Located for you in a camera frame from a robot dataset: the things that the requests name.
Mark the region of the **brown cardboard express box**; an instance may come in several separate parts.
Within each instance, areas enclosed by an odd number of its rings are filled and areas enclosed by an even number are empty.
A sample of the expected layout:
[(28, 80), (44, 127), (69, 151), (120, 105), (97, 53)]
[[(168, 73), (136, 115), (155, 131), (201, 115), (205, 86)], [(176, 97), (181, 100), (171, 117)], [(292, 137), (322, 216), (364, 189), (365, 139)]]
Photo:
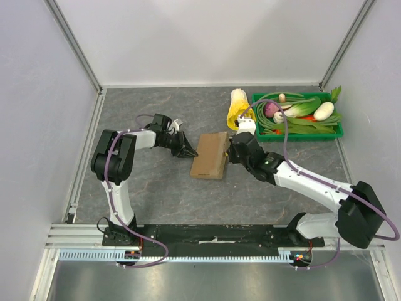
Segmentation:
[(194, 179), (222, 179), (226, 165), (224, 153), (229, 143), (228, 132), (202, 134), (197, 146), (190, 176)]

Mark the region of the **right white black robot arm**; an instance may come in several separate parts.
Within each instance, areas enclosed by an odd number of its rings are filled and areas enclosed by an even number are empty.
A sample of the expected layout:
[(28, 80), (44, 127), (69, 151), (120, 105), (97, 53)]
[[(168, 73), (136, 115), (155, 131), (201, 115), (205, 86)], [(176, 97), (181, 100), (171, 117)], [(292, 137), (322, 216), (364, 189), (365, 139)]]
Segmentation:
[(265, 152), (249, 132), (229, 139), (229, 162), (242, 164), (258, 181), (291, 189), (324, 207), (329, 213), (300, 213), (287, 231), (288, 242), (296, 247), (320, 237), (342, 238), (366, 249), (376, 236), (386, 215), (371, 185), (352, 185), (302, 169), (284, 156)]

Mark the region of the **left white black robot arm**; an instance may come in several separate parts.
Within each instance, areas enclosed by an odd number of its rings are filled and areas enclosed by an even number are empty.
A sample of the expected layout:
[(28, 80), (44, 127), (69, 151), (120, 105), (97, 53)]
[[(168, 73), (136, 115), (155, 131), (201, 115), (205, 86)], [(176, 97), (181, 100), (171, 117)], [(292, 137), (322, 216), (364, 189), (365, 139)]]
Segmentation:
[(136, 130), (102, 132), (91, 160), (91, 171), (101, 181), (107, 194), (109, 220), (117, 229), (115, 238), (123, 246), (137, 241), (135, 213), (129, 199), (127, 180), (133, 169), (135, 152), (140, 149), (163, 147), (177, 158), (193, 158), (198, 153), (183, 131), (147, 125)]

